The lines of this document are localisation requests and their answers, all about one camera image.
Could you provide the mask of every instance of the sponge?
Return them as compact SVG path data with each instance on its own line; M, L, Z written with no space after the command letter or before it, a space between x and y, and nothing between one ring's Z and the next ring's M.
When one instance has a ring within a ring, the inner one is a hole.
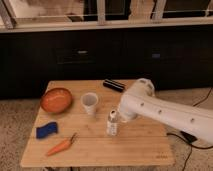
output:
M50 122L42 127L36 128L36 138L43 139L52 133L58 133L58 125L56 122Z

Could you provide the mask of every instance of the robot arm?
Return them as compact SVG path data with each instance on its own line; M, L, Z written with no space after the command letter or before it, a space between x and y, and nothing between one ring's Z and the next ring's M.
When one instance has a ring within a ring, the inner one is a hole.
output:
M213 111L155 98L148 79L137 80L121 97L118 111L125 121L144 115L213 143Z

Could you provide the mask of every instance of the orange bowl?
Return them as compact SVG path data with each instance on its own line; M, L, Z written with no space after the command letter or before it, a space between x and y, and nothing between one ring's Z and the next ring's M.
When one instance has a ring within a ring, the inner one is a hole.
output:
M61 113L72 103L72 94L65 88L53 88L41 98L41 108L48 113Z

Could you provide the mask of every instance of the black cable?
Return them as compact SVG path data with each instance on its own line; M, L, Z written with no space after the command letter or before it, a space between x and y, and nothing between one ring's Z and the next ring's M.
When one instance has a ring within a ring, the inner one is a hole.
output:
M206 97L204 97L202 100L198 101L197 103L193 104L193 106L197 106L197 105L203 103L205 100L207 100L209 98L209 95L211 94L212 88L213 87L210 88L210 90L209 90L208 94L206 95Z
M206 97L204 97L202 100L198 101L197 103L193 104L193 106L197 106L197 105L203 103L205 100L207 100L207 99L209 98L209 95L211 94L212 88L213 88L213 87L210 88L210 90L209 90L209 92L207 93ZM188 156L187 156L187 158L186 158L186 160L185 160L185 162L184 162L182 171L184 171L185 168L186 168L186 164L187 164L187 162L188 162L188 160L189 160L189 158L190 158L190 156L191 156L191 154L192 154L192 148L196 148L196 149L199 149L199 150L209 150L209 149L212 149L212 148L213 148L213 146L209 146L209 147L199 147L199 146L195 146L195 145L189 143L188 141L186 141L186 140L185 140L184 138L182 138L181 136L179 136L179 135L177 135L177 134L174 134L174 133L167 133L167 135L168 135L168 136L170 135L170 136L178 137L179 139L181 139L183 142L185 142L187 145L190 146L190 152L189 152L189 154L188 154Z
M199 147L199 146L195 146L193 144L190 144L188 141L186 141L184 138L182 138L181 136L177 135L177 134L174 134L174 133L170 133L168 132L167 135L169 136L175 136L175 137L178 137L179 139L181 139L183 142L185 142L187 145L193 147L193 148L196 148L196 149L199 149L199 150L209 150L209 149L212 149L213 146L209 146L209 147Z
M186 158L186 160L185 160L185 162L184 162L184 165L183 165L182 171L184 171L184 170L185 170L185 168L186 168L186 164L187 164L187 161L189 160L189 157L191 156L191 154L192 154L192 146L190 146L190 151L189 151L189 154L188 154L188 156L187 156L187 158Z

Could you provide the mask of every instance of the carrot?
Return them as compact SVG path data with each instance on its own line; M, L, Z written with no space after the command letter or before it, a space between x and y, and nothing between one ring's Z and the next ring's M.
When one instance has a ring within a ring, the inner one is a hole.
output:
M47 153L46 156L51 156L55 153L58 153L60 151L64 151L66 149L68 149L71 144L73 143L73 138L75 137L76 133L72 136L72 138L70 139L66 139L63 140L62 142L60 142L59 144L57 144L56 146L54 146L53 148L51 148Z

